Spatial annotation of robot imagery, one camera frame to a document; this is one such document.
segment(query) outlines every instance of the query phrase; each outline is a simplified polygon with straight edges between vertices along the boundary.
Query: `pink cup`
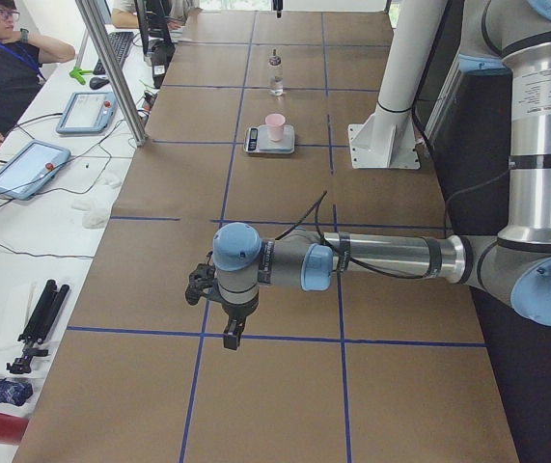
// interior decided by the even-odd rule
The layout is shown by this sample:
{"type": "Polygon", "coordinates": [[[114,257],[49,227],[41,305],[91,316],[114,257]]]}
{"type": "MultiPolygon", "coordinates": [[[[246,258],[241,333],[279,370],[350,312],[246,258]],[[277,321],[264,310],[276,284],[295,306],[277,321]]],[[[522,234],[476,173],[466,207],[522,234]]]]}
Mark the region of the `pink cup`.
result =
{"type": "Polygon", "coordinates": [[[273,142],[279,142],[284,138],[284,124],[286,118],[283,114],[273,113],[264,118],[268,130],[268,138],[273,142]]]}

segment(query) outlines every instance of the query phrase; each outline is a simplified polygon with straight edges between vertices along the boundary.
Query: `beige shirt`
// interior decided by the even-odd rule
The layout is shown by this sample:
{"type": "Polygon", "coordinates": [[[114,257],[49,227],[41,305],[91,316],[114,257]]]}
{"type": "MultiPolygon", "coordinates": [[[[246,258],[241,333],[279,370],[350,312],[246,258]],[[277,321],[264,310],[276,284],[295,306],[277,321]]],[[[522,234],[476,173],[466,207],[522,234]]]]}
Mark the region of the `beige shirt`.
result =
{"type": "MultiPolygon", "coordinates": [[[[172,9],[170,10],[169,16],[172,19],[184,22],[187,20],[187,14],[197,7],[197,3],[198,2],[194,0],[170,0],[172,9]]],[[[112,8],[122,12],[136,13],[136,6],[133,0],[114,0],[112,8]]]]}

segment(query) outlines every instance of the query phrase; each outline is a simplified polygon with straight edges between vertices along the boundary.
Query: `eyeglasses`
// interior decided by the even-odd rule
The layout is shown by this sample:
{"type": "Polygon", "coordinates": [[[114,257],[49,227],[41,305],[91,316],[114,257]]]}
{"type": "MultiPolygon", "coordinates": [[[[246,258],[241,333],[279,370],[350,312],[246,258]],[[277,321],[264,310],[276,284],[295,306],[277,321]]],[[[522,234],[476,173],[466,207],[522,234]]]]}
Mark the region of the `eyeglasses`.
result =
{"type": "Polygon", "coordinates": [[[17,22],[20,19],[20,12],[0,9],[0,18],[1,21],[9,21],[12,19],[14,22],[17,22]]]}

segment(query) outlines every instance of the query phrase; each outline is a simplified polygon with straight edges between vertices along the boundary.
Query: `wristwatch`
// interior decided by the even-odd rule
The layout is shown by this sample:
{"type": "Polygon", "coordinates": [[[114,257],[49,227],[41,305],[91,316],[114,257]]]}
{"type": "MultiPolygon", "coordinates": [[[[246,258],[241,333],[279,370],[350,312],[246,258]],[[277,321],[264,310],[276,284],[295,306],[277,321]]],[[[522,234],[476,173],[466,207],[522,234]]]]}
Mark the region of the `wristwatch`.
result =
{"type": "Polygon", "coordinates": [[[22,43],[28,43],[28,29],[20,29],[20,34],[21,34],[21,37],[20,37],[20,41],[22,43]]]}

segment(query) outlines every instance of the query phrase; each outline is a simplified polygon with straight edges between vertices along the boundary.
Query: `blue lanyard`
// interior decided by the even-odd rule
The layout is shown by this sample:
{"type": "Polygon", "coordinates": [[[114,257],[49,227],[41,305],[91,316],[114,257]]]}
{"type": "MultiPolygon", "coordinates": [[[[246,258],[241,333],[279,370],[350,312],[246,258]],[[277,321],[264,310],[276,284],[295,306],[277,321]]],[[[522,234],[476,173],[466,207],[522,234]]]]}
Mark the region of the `blue lanyard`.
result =
{"type": "Polygon", "coordinates": [[[40,65],[37,61],[35,61],[35,58],[33,58],[28,51],[24,49],[23,46],[21,46],[19,43],[17,44],[17,47],[22,51],[22,55],[18,55],[13,50],[11,50],[8,46],[5,46],[3,43],[0,42],[0,49],[6,51],[10,55],[14,56],[18,60],[20,60],[22,63],[24,63],[26,66],[28,66],[30,69],[32,69],[34,72],[36,72],[43,80],[45,80],[45,77],[43,77],[43,74],[41,74],[40,65]]]}

